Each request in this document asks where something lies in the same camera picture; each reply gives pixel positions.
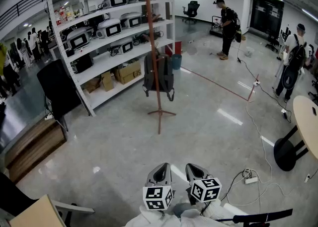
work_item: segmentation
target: blue trash can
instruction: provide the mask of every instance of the blue trash can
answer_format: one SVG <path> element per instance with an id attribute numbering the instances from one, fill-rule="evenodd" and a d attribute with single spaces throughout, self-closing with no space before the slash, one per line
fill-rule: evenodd
<path id="1" fill-rule="evenodd" d="M 173 54 L 172 57 L 172 68 L 174 70 L 180 70 L 181 68 L 181 61 L 182 61 L 182 56 L 179 54 Z"/>

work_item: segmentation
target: wooden step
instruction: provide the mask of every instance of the wooden step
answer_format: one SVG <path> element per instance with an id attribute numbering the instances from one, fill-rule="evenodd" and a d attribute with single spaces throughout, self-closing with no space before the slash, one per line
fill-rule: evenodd
<path id="1" fill-rule="evenodd" d="M 66 141 L 60 126 L 55 126 L 46 133 L 37 143 L 25 151 L 18 161 L 14 161 L 9 168 L 12 182 L 17 183 L 36 165 L 43 161 L 49 154 L 55 151 Z"/>
<path id="2" fill-rule="evenodd" d="M 42 119 L 39 121 L 5 154 L 5 166 L 9 169 L 14 162 L 19 160 L 25 151 L 28 151 L 29 148 L 56 126 L 58 126 L 58 123 L 54 119 L 47 121 Z"/>

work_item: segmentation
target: black table base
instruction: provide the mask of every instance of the black table base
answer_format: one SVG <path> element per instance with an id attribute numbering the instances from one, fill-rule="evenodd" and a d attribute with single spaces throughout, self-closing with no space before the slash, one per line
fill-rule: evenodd
<path id="1" fill-rule="evenodd" d="M 305 148 L 297 154 L 297 151 L 305 145 L 304 141 L 294 146 L 288 140 L 297 130 L 298 128 L 295 126 L 284 138 L 278 139 L 274 146 L 275 161 L 278 167 L 284 171 L 292 170 L 295 167 L 296 161 L 308 152 L 308 149 Z"/>

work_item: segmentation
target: metal shelving unit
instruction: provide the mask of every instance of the metal shelving unit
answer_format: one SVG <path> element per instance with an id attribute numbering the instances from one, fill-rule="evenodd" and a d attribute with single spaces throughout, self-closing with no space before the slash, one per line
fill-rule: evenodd
<path id="1" fill-rule="evenodd" d="M 142 74 L 141 76 L 135 78 L 134 80 L 130 81 L 127 84 L 121 84 L 115 80 L 113 80 L 113 85 L 114 88 L 110 91 L 105 91 L 103 87 L 100 87 L 93 91 L 92 93 L 88 93 L 87 91 L 83 91 L 81 88 L 81 85 L 87 82 L 88 80 L 124 63 L 127 62 L 135 57 L 144 55 L 151 51 L 151 44 L 146 43 L 146 44 L 140 44 L 137 46 L 134 46 L 133 50 L 130 52 L 127 52 L 126 54 L 123 55 L 116 55 L 114 57 L 111 57 L 109 52 L 102 53 L 98 55 L 97 57 L 94 58 L 94 64 L 92 67 L 88 68 L 82 73 L 75 74 L 73 72 L 73 69 L 71 67 L 71 62 L 80 58 L 81 56 L 88 54 L 90 52 L 96 51 L 99 48 L 108 45 L 114 41 L 117 41 L 119 39 L 125 38 L 127 36 L 134 36 L 136 34 L 140 34 L 141 32 L 149 30 L 149 25 L 148 24 L 142 24 L 138 27 L 134 27 L 131 29 L 125 29 L 122 30 L 122 32 L 118 35 L 108 37 L 105 39 L 97 39 L 93 38 L 90 43 L 85 47 L 82 48 L 81 50 L 75 51 L 74 55 L 67 57 L 64 46 L 62 44 L 62 39 L 60 36 L 60 32 L 74 26 L 80 22 L 83 22 L 85 20 L 94 18 L 96 16 L 100 16 L 103 14 L 107 14 L 110 12 L 114 11 L 119 11 L 119 10 L 127 10 L 129 9 L 135 9 L 136 7 L 141 7 L 142 5 L 145 5 L 145 2 L 138 2 L 138 3 L 132 3 L 132 4 L 127 4 L 127 5 L 122 5 L 122 6 L 117 6 L 117 7 L 111 7 L 108 9 L 103 9 L 96 11 L 94 13 L 90 13 L 84 16 L 81 16 L 79 18 L 76 18 L 73 21 L 70 21 L 68 23 L 62 24 L 57 26 L 55 23 L 55 15 L 54 15 L 54 8 L 53 5 L 55 3 L 59 3 L 62 0 L 47 0 L 48 3 L 48 9 L 50 13 L 50 17 L 52 20 L 53 24 L 53 30 L 55 33 L 56 41 L 59 46 L 63 61 L 69 71 L 69 74 L 71 75 L 71 78 L 74 81 L 74 84 L 76 86 L 76 89 L 81 97 L 82 103 L 88 113 L 92 116 L 95 116 L 94 108 L 99 106 L 100 104 L 104 103 L 111 97 L 115 96 L 117 93 L 120 91 L 126 89 L 127 87 L 131 86 L 135 82 L 143 79 L 144 77 L 144 67 L 143 64 L 141 65 L 142 67 Z M 173 0 L 152 0 L 151 5 L 154 6 L 153 10 L 155 14 L 161 14 L 161 17 L 165 18 L 165 5 L 166 3 L 170 3 L 172 6 L 172 19 L 166 18 L 164 21 L 159 21 L 154 23 L 154 28 L 158 28 L 160 31 L 164 32 L 164 36 L 161 38 L 158 38 L 156 40 L 156 45 L 158 48 L 164 47 L 166 45 L 172 44 L 172 52 L 174 53 L 174 42 L 175 42 L 175 21 L 174 21 L 174 1 Z"/>

